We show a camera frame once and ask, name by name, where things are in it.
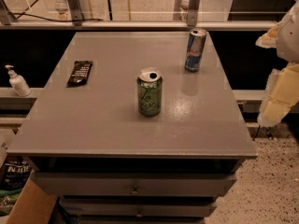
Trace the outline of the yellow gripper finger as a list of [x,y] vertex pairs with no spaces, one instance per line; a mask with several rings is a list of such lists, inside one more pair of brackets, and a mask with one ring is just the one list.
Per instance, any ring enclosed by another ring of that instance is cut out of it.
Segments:
[[275,49],[277,47],[278,27],[279,23],[275,24],[256,40],[255,45],[265,49]]
[[288,63],[281,71],[273,69],[260,106],[259,125],[273,127],[279,124],[298,102],[299,63]]

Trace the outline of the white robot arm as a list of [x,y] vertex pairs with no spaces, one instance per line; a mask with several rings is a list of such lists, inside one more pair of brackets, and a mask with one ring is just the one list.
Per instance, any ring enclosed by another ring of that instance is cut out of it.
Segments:
[[299,102],[299,1],[255,45],[275,48],[277,56],[288,62],[281,71],[270,73],[259,109],[259,125],[273,127]]

